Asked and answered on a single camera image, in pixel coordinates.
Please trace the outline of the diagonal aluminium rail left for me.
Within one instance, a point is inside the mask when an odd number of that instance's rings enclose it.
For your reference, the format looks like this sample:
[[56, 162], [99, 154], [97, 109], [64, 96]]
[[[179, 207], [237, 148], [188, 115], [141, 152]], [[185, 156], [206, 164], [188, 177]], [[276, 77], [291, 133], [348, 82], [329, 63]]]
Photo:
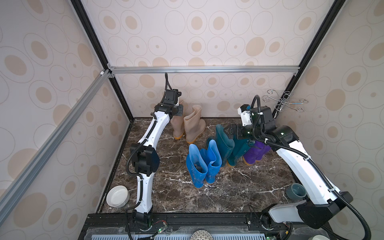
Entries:
[[108, 69], [103, 70], [103, 72], [99, 74], [87, 91], [76, 102], [74, 107], [70, 109], [59, 126], [36, 152], [32, 160], [10, 185], [10, 188], [1, 199], [1, 225], [4, 224], [5, 220], [16, 207], [22, 196], [39, 175], [45, 164], [111, 74], [112, 71]]

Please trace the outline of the beige boot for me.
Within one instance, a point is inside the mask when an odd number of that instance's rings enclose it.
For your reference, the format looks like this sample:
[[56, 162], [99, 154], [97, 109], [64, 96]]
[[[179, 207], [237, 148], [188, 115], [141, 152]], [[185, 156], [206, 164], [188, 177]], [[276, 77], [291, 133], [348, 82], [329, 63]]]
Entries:
[[192, 109], [192, 113], [184, 117], [186, 141], [188, 144], [193, 144], [206, 127], [205, 120], [201, 119], [202, 106], [193, 105]]
[[184, 107], [184, 100], [179, 100], [179, 105], [183, 105], [183, 112], [181, 116], [174, 116], [170, 123], [173, 127], [173, 137], [175, 140], [179, 140], [185, 133], [184, 117], [186, 116], [186, 110]]

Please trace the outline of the grey-green cup right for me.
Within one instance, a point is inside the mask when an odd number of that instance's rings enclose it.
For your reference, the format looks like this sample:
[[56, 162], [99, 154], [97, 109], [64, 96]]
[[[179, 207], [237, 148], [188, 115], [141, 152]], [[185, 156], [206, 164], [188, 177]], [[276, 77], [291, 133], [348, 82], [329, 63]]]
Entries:
[[303, 185], [293, 183], [287, 187], [286, 195], [292, 201], [301, 201], [307, 196], [307, 191]]

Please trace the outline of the black base frame front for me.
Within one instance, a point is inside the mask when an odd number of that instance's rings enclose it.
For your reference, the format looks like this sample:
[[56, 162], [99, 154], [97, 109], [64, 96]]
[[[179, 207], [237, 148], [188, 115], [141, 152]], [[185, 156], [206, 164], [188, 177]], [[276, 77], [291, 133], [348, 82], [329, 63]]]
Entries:
[[313, 240], [331, 237], [323, 229], [301, 223], [276, 224], [266, 230], [254, 213], [165, 213], [155, 214], [153, 225], [134, 223], [129, 213], [91, 214], [81, 230], [80, 240], [190, 240], [197, 231], [208, 232], [212, 240]]

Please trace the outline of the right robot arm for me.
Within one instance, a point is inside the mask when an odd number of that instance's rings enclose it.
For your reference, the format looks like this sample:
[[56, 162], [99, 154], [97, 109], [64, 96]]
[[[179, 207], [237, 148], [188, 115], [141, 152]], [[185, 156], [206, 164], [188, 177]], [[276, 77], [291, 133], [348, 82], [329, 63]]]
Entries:
[[307, 192], [300, 202], [276, 204], [264, 209], [261, 220], [266, 229], [283, 222], [305, 223], [319, 229], [344, 208], [352, 208], [351, 194], [340, 191], [325, 176], [290, 127], [276, 126], [269, 107], [242, 105], [238, 114], [242, 122], [229, 126], [228, 137], [270, 146], [287, 163]]

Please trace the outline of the white round bowl left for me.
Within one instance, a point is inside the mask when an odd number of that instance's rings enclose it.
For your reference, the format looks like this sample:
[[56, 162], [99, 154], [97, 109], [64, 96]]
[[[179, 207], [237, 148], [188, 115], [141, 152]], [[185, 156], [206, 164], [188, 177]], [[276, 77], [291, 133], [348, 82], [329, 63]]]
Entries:
[[121, 208], [125, 206], [130, 199], [130, 193], [125, 186], [116, 186], [107, 194], [107, 204], [112, 208]]

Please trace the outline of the horizontal aluminium rail back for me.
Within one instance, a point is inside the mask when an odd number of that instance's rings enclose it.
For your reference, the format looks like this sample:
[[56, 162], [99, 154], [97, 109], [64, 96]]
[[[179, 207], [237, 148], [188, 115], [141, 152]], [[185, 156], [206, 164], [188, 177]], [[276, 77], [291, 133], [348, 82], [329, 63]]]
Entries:
[[299, 66], [113, 67], [113, 74], [297, 73]]

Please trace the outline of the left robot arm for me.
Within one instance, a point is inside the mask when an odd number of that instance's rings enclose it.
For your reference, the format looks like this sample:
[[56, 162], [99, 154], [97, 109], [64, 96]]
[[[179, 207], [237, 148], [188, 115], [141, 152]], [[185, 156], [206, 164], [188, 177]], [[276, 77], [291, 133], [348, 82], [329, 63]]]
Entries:
[[181, 95], [177, 89], [165, 90], [162, 101], [151, 113], [153, 119], [147, 131], [136, 144], [130, 146], [126, 172], [137, 178], [137, 200], [130, 210], [133, 222], [144, 228], [150, 228], [153, 222], [152, 186], [155, 172], [160, 165], [157, 144], [170, 120], [183, 113], [183, 106], [179, 104]]

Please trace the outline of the purple boot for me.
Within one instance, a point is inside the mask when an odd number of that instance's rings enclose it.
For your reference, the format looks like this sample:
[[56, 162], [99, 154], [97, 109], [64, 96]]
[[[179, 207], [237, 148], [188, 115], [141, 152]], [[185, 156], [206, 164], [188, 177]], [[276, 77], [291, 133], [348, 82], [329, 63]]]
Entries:
[[264, 156], [264, 148], [250, 148], [244, 155], [243, 160], [246, 165], [254, 165], [256, 162], [261, 161]]
[[263, 156], [271, 149], [270, 146], [265, 145], [262, 142], [255, 142], [255, 147], [255, 156], [257, 161], [260, 161]]

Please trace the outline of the blue boot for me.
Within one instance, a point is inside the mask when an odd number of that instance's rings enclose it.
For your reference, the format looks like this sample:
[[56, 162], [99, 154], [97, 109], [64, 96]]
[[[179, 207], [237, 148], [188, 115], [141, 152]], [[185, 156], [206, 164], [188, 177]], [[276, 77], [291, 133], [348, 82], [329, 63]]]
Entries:
[[208, 172], [205, 177], [208, 184], [213, 184], [216, 180], [216, 175], [222, 167], [222, 158], [218, 149], [217, 142], [213, 139], [208, 139], [207, 149], [201, 149], [200, 154], [208, 167]]
[[203, 160], [198, 147], [194, 144], [189, 145], [189, 153], [186, 159], [186, 166], [191, 175], [194, 187], [197, 189], [202, 188], [208, 173], [208, 167]]

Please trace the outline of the teal boot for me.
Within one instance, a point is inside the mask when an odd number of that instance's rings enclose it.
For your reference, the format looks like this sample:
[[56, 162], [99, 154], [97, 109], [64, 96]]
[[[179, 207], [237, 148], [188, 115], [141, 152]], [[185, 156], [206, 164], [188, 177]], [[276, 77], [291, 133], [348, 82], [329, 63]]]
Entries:
[[234, 138], [234, 149], [228, 157], [228, 165], [231, 167], [236, 166], [238, 160], [251, 148], [247, 139], [238, 140]]
[[206, 141], [206, 146], [209, 146], [210, 140], [215, 140], [218, 146], [220, 156], [222, 158], [222, 167], [227, 163], [229, 156], [232, 154], [235, 142], [233, 139], [229, 139], [227, 134], [224, 132], [224, 127], [222, 125], [216, 125], [215, 136], [208, 137]]

